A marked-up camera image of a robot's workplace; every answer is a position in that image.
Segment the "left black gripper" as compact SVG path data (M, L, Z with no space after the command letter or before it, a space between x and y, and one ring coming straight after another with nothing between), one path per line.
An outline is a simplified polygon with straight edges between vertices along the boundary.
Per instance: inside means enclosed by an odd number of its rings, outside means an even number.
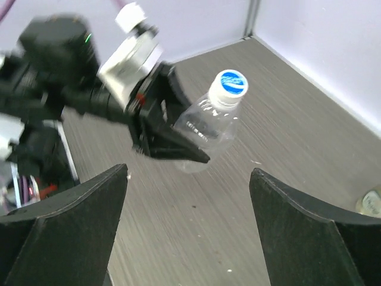
M157 160L208 163L208 154L165 122L161 103L171 93L184 110L191 106L173 64L156 64L138 81L126 109L133 149Z

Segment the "blue white bottle cap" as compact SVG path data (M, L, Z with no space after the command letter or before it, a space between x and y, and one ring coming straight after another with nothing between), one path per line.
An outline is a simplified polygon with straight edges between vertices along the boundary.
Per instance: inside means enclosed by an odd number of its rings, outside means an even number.
M241 72L227 69L216 75L207 95L214 107L228 110L236 108L248 88L248 81Z

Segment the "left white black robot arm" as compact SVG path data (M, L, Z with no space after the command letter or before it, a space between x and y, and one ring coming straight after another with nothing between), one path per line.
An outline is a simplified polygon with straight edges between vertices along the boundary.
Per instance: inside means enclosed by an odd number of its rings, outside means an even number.
M138 20L136 39L100 65L85 18L36 17L19 36L21 54L1 57L1 113L19 118L21 134L4 158L19 174L55 192L79 183L58 131L66 107L126 125L133 149L158 160L208 163L209 155L174 130L189 106L175 66L160 60L154 27Z

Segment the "clear plastic bottle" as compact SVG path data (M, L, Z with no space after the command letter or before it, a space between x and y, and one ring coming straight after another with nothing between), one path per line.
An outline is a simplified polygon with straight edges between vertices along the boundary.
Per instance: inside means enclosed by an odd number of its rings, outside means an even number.
M214 159L232 145L237 133L241 102L236 108L220 109L212 105L207 93L183 112L174 124L175 130L190 139L210 157L208 163L177 161L176 167L185 173L205 170Z

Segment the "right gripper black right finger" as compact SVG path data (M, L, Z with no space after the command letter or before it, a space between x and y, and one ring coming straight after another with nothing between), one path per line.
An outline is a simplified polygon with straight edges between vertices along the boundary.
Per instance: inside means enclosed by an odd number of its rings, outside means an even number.
M271 285L380 285L380 219L255 168L249 191Z

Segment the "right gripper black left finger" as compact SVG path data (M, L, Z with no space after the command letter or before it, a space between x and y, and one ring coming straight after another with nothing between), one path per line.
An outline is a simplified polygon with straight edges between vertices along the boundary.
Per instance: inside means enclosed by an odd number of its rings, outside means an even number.
M1 217L2 285L102 285L127 190L127 166Z

